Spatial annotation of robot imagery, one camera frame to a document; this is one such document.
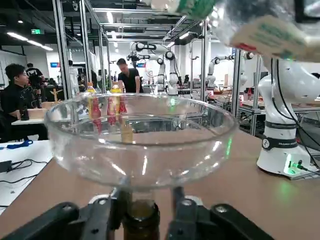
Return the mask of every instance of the glass bowl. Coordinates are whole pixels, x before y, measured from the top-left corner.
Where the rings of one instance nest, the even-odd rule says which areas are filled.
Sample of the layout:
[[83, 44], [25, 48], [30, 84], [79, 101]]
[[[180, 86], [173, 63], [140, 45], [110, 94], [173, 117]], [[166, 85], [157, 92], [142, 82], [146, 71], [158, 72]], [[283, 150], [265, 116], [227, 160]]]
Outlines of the glass bowl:
[[63, 168], [143, 191], [214, 172], [228, 159], [238, 128], [229, 112], [205, 102], [133, 93], [64, 101], [47, 112], [45, 124]]

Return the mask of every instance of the green led light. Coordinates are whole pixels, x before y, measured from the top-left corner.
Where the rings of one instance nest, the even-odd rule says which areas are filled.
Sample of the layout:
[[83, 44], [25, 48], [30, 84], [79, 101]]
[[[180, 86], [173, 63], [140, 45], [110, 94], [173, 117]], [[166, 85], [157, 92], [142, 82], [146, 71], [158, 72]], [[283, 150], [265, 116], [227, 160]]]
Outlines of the green led light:
[[231, 149], [231, 144], [232, 144], [232, 137], [229, 138], [228, 141], [228, 146], [226, 148], [225, 154], [226, 154], [226, 158], [229, 158], [229, 154], [230, 154], [230, 149]]

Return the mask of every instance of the robotic arm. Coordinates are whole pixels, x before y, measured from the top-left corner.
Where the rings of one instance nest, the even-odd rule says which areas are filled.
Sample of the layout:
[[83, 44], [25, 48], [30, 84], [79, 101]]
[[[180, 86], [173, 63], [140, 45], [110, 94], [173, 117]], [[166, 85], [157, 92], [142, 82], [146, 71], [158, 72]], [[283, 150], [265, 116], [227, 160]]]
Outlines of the robotic arm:
[[319, 95], [320, 80], [298, 62], [263, 56], [270, 75], [258, 85], [266, 110], [262, 150], [257, 165], [270, 173], [298, 178], [311, 171], [309, 153], [296, 141], [297, 116], [292, 103], [310, 103]]
[[[248, 78], [245, 75], [245, 63], [246, 60], [250, 60], [254, 57], [252, 52], [243, 52], [242, 54], [242, 61], [240, 61], [240, 86], [242, 87], [247, 82]], [[215, 89], [217, 86], [215, 85], [216, 77], [214, 76], [215, 65], [218, 65], [221, 61], [224, 60], [234, 60], [235, 57], [233, 55], [229, 56], [216, 56], [213, 58], [209, 64], [209, 70], [207, 75], [208, 83], [208, 90]]]
[[[140, 59], [149, 59], [149, 60], [156, 60], [160, 65], [157, 84], [158, 89], [164, 89], [164, 80], [165, 80], [165, 63], [162, 58], [158, 55], [164, 55], [164, 57], [170, 61], [170, 76], [169, 76], [169, 84], [168, 84], [168, 95], [177, 95], [177, 82], [179, 76], [177, 74], [177, 62], [176, 57], [172, 51], [170, 51], [166, 46], [162, 44], [152, 44], [152, 43], [142, 43], [142, 42], [135, 42], [131, 46], [132, 55], [137, 57], [138, 60]], [[138, 55], [137, 52], [141, 52], [142, 50], [148, 50], [148, 55]]]
[[157, 75], [157, 90], [162, 92], [164, 90], [165, 86], [165, 71], [166, 71], [166, 66], [164, 63], [164, 60], [160, 58], [158, 55], [150, 54], [150, 55], [141, 55], [141, 54], [136, 54], [132, 52], [127, 59], [131, 59], [134, 63], [139, 60], [155, 60], [159, 65], [159, 72]]
[[214, 76], [215, 65], [219, 64], [223, 60], [233, 60], [233, 59], [235, 59], [235, 57], [232, 55], [229, 55], [229, 56], [216, 56], [211, 60], [209, 64], [208, 75], [206, 77], [206, 79], [209, 81], [208, 90], [215, 89], [217, 87], [215, 85], [216, 77]]

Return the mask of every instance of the cardboard box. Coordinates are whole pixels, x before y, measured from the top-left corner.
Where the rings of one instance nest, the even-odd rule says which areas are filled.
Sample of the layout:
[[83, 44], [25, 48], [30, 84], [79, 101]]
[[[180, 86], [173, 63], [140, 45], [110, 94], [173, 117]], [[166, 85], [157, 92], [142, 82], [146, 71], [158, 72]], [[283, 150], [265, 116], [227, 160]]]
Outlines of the cardboard box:
[[45, 108], [28, 109], [29, 119], [44, 119], [47, 111]]

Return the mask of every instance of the black t-shirt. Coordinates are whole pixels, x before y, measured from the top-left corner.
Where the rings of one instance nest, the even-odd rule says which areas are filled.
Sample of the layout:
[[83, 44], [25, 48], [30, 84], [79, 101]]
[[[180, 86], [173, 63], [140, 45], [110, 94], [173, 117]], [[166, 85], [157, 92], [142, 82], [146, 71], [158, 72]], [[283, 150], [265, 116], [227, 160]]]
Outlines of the black t-shirt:
[[10, 113], [13, 113], [16, 110], [19, 110], [19, 105], [21, 103], [21, 95], [24, 95], [25, 103], [27, 103], [28, 109], [33, 109], [32, 101], [34, 96], [32, 94], [32, 88], [29, 86], [28, 89], [25, 89], [16, 84], [10, 84], [0, 93], [0, 103], [2, 111], [5, 113], [5, 117], [13, 123], [18, 120], [16, 117], [11, 116]]
[[42, 83], [41, 76], [42, 72], [38, 68], [30, 67], [25, 70], [26, 74], [29, 77], [30, 84], [33, 88], [38, 88]]
[[[139, 76], [139, 72], [135, 68], [129, 69], [129, 76], [125, 75], [123, 72], [119, 73], [118, 81], [121, 80], [123, 82], [126, 93], [136, 93], [136, 76]], [[143, 92], [144, 90], [142, 89], [142, 86], [140, 84], [139, 93], [142, 94]]]

